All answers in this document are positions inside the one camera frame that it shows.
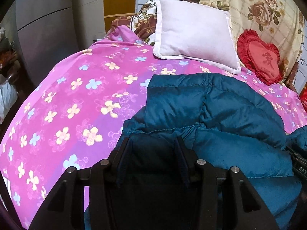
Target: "round metal joint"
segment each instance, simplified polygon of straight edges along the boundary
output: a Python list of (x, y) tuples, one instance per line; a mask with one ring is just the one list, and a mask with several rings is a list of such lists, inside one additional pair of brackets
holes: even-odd
[(72, 173), (72, 172), (75, 171), (75, 169), (76, 169), (76, 168), (75, 168), (74, 166), (70, 166), (70, 167), (67, 168), (66, 171), (67, 171), (68, 173)]
[(108, 159), (102, 159), (101, 161), (100, 161), (100, 164), (101, 165), (108, 165), (110, 162), (109, 162), (109, 160)]
[(205, 164), (206, 164), (206, 161), (205, 161), (204, 159), (198, 159), (198, 160), (197, 160), (197, 163), (198, 163), (199, 165), (205, 165)]
[(231, 171), (233, 173), (239, 173), (240, 169), (237, 166), (233, 166), (233, 167), (231, 167)]

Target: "gray wardrobe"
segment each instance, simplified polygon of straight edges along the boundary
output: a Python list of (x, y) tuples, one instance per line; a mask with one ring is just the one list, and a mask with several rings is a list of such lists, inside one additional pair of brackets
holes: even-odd
[(35, 87), (59, 61), (79, 51), (72, 0), (16, 0), (16, 26), (16, 50)]

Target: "blue flower print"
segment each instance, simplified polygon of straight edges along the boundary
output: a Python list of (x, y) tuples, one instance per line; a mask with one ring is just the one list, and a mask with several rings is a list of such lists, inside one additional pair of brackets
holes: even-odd
[(31, 111), (28, 112), (28, 119), (30, 119), (34, 115), (35, 108), (32, 108)]
[(79, 70), (84, 70), (84, 71), (86, 71), (86, 70), (88, 69), (89, 66), (90, 66), (90, 65), (83, 65), (83, 66), (79, 67)]
[(140, 86), (144, 86), (146, 89), (149, 85), (150, 79), (145, 80), (145, 82), (141, 83)]
[(135, 60), (136, 61), (145, 61), (147, 57), (137, 57)]
[(90, 82), (85, 86), (86, 89), (97, 89), (98, 85), (100, 85), (102, 82), (100, 80), (91, 79)]
[(58, 84), (61, 84), (65, 80), (66, 80), (65, 77), (62, 77), (62, 78), (58, 79), (57, 82), (58, 82)]
[(13, 199), (16, 201), (17, 205), (20, 206), (20, 196), (17, 194), (17, 192), (15, 192)]
[(179, 61), (179, 65), (185, 66), (188, 65), (189, 62), (188, 61)]
[(38, 87), (35, 89), (35, 91), (38, 91), (41, 87), (41, 84), (38, 85)]
[(37, 141), (40, 139), (40, 135), (37, 135), (36, 133), (33, 134), (32, 138), (30, 139), (30, 144), (33, 146), (36, 146)]
[(73, 167), (76, 167), (77, 170), (79, 170), (80, 165), (77, 164), (76, 161), (77, 161), (77, 156), (75, 154), (73, 154), (73, 155), (70, 156), (69, 160), (65, 160), (63, 162), (63, 167), (67, 169), (68, 167), (73, 166)]
[(9, 151), (9, 158), (10, 158), (10, 161), (12, 161), (13, 155), (14, 155), (14, 151), (12, 150), (12, 147), (10, 147), (10, 151)]

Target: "pillow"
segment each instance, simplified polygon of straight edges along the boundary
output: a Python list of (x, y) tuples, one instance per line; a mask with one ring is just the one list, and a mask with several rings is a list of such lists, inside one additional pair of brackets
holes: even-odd
[(242, 63), (263, 83), (272, 85), (282, 80), (278, 48), (273, 43), (262, 41), (255, 30), (245, 30), (239, 36), (237, 50)]
[(193, 59), (241, 73), (227, 11), (179, 0), (155, 0), (156, 42), (161, 59)]

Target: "blue puffer jacket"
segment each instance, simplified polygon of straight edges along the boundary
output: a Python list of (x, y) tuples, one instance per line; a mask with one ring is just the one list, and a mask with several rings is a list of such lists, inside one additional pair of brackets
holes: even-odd
[(146, 106), (125, 121), (117, 147), (132, 133), (150, 134), (165, 147), (181, 136), (215, 167), (240, 167), (287, 228), (301, 183), (284, 149), (287, 143), (305, 152), (306, 128), (287, 136), (271, 103), (245, 83), (213, 73), (154, 75)]

